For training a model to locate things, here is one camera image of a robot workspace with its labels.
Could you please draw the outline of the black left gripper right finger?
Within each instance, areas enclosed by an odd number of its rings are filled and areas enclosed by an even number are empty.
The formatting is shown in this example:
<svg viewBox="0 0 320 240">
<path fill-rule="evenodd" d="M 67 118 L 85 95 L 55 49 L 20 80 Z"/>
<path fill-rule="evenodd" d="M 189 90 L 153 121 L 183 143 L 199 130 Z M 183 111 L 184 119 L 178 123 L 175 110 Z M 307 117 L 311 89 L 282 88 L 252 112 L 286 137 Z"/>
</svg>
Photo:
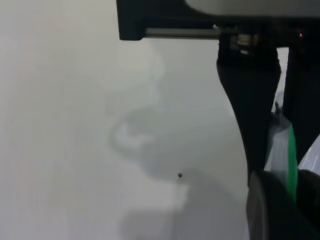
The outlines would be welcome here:
<svg viewBox="0 0 320 240">
<path fill-rule="evenodd" d="M 297 240 L 320 239 L 320 176 L 309 170 L 298 171 L 296 203 L 307 223 L 298 227 Z"/>
</svg>

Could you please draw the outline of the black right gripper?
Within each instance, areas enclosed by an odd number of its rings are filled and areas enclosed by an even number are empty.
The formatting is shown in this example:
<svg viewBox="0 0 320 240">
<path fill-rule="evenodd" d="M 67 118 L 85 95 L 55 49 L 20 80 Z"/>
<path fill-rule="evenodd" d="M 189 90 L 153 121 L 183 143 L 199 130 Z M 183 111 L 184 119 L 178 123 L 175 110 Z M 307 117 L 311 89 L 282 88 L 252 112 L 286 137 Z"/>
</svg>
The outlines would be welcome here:
<svg viewBox="0 0 320 240">
<path fill-rule="evenodd" d="M 258 35 L 269 41 L 320 36 L 318 0 L 118 0 L 119 38 L 210 39 Z"/>
</svg>

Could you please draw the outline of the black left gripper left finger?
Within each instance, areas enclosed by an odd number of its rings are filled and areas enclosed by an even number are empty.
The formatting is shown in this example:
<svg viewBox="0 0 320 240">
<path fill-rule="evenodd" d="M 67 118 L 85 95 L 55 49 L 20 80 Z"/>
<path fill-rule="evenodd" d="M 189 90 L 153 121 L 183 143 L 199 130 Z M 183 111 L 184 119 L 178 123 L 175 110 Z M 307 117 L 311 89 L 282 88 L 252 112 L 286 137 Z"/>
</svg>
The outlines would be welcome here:
<svg viewBox="0 0 320 240">
<path fill-rule="evenodd" d="M 271 173 L 251 174 L 246 202 L 250 240 L 299 240 L 297 209 L 280 181 Z"/>
</svg>

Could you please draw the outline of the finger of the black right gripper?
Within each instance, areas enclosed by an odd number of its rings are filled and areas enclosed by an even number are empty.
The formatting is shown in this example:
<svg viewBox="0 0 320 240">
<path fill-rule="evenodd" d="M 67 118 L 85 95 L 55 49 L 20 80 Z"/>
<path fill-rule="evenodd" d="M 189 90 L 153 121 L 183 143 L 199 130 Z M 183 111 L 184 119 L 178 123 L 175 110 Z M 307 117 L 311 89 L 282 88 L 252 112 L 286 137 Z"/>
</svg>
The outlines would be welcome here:
<svg viewBox="0 0 320 240">
<path fill-rule="evenodd" d="M 271 111 L 281 76 L 277 48 L 253 35 L 238 44 L 235 34 L 219 37 L 219 80 L 232 106 L 247 162 L 247 174 L 264 168 Z"/>
<path fill-rule="evenodd" d="M 320 38 L 299 33 L 289 48 L 283 110 L 292 123 L 296 159 L 301 162 L 320 134 Z"/>
</svg>

